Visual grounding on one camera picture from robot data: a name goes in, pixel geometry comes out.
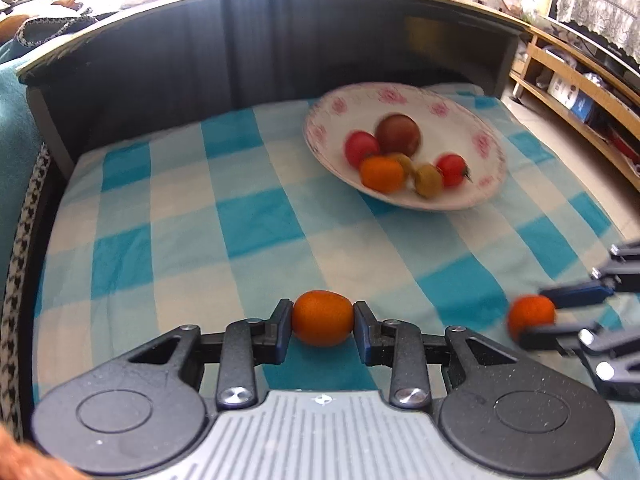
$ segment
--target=lace curtain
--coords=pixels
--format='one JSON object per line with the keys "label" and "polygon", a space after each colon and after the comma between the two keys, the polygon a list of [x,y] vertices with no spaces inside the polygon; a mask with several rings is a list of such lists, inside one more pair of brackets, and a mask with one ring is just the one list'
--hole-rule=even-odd
{"label": "lace curtain", "polygon": [[558,21],[574,20],[640,62],[640,0],[558,0]]}

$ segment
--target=blue and white tablecloth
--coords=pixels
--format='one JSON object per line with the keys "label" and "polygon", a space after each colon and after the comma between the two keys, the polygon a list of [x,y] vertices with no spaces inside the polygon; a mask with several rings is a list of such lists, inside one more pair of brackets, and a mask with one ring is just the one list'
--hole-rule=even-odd
{"label": "blue and white tablecloth", "polygon": [[[476,208],[425,213],[361,195],[329,174],[302,136],[307,101],[261,105],[87,153],[52,232],[34,322],[36,400],[47,390],[178,325],[221,332],[268,317],[314,288],[366,300],[379,319],[423,332],[466,325],[510,344],[509,302],[583,280],[620,233],[556,156],[497,99],[473,86],[436,91],[500,131],[510,174]],[[640,322],[635,296],[562,313],[607,326]],[[576,360],[546,364],[589,383]],[[314,349],[292,340],[262,388],[380,387],[353,340]],[[202,387],[213,392],[207,369]],[[601,470],[640,478],[640,407],[616,403]]]}

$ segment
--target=tiled floor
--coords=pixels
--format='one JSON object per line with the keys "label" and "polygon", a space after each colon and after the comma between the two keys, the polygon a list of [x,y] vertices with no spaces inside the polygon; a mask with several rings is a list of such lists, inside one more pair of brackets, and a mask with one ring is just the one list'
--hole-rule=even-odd
{"label": "tiled floor", "polygon": [[525,92],[523,105],[512,101],[512,88],[508,86],[502,96],[507,108],[575,173],[627,240],[640,238],[640,193],[596,148],[538,99]]}

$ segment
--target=plate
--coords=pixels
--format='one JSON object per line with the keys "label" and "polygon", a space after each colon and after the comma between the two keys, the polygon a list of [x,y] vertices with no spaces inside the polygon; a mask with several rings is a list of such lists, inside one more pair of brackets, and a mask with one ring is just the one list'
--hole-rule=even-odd
{"label": "plate", "polygon": [[[471,181],[430,199],[414,191],[411,179],[405,189],[391,194],[364,187],[344,156],[344,141],[353,130],[373,134],[380,120],[394,113],[408,115],[420,127],[422,142],[412,157],[415,165],[433,164],[443,153],[457,153],[466,160]],[[335,176],[372,197],[410,209],[473,207],[500,189],[507,171],[491,126],[451,99],[408,85],[362,83],[329,92],[309,110],[304,135],[316,159]]]}

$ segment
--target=houndstooth fabric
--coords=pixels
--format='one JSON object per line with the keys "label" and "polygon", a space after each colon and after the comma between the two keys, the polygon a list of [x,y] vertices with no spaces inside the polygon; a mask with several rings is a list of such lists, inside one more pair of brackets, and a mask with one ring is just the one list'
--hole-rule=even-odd
{"label": "houndstooth fabric", "polygon": [[49,164],[49,151],[43,144],[22,204],[0,313],[0,415],[7,430],[16,440],[22,440],[23,436],[18,398],[18,315],[33,219]]}

